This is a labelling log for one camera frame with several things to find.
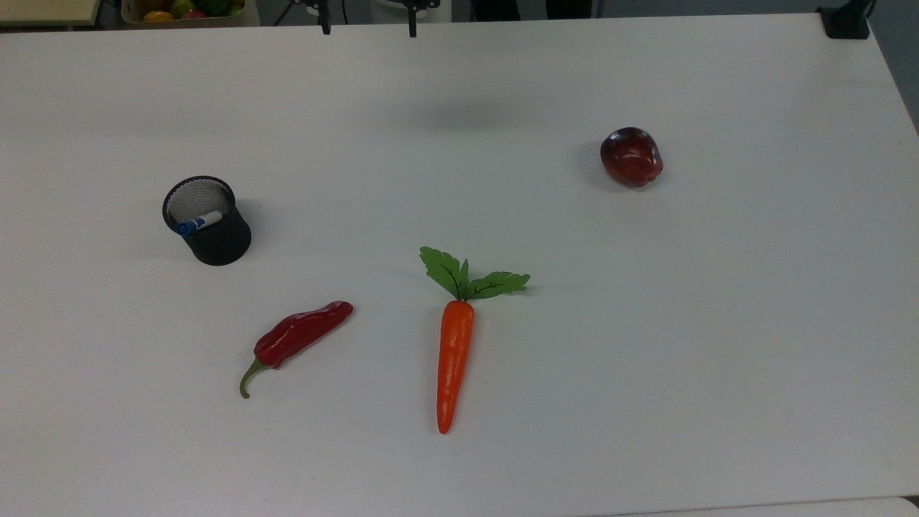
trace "green leaf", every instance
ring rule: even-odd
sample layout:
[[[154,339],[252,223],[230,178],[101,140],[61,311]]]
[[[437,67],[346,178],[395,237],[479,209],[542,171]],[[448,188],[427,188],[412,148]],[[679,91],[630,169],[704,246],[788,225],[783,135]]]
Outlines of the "green leaf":
[[[507,271],[495,271],[485,278],[473,280],[466,286],[466,300],[491,298],[498,294],[525,291],[529,275],[518,275]]]
[[[460,261],[451,257],[449,253],[432,247],[421,248],[421,261],[427,266],[427,276],[458,300],[462,299],[469,282],[469,261],[463,262],[461,266]]]

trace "blue marker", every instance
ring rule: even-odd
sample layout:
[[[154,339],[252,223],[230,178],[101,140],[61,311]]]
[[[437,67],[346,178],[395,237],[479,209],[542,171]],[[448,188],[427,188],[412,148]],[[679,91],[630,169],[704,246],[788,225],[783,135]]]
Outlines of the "blue marker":
[[[176,233],[181,236],[194,234],[201,228],[217,223],[221,219],[223,219],[223,214],[220,212],[205,213],[204,215],[196,217],[191,221],[179,223],[179,225],[176,226]]]

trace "carrot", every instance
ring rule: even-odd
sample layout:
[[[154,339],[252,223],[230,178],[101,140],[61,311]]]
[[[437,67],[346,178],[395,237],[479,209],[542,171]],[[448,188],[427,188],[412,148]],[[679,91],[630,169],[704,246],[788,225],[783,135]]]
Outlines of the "carrot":
[[[461,300],[444,307],[440,320],[440,359],[437,360],[437,430],[447,434],[453,424],[462,376],[466,373],[475,309]]]
[[[453,294],[440,320],[440,357],[437,360],[437,430],[447,434],[453,424],[460,398],[463,374],[472,341],[475,310],[468,303],[476,298],[525,291],[529,275],[495,271],[478,280],[469,280],[469,261],[460,261],[430,247],[421,248],[427,276]]]

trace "pen holder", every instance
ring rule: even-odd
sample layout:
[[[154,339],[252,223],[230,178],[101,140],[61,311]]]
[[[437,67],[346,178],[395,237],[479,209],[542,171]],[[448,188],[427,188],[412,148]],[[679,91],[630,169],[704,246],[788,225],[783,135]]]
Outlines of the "pen holder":
[[[185,179],[169,190],[163,220],[182,235],[198,260],[211,266],[237,260],[252,242],[252,230],[236,209],[233,190],[210,176]]]

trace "green stem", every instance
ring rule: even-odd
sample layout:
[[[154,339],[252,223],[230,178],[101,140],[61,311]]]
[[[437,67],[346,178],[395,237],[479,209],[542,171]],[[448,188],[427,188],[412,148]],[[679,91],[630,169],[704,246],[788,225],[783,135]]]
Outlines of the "green stem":
[[[239,382],[239,394],[242,395],[243,398],[249,398],[249,393],[245,391],[245,383],[249,382],[249,377],[265,369],[267,369],[267,366],[262,364],[258,359],[252,361],[252,366],[250,366],[249,370],[243,375],[243,380]]]

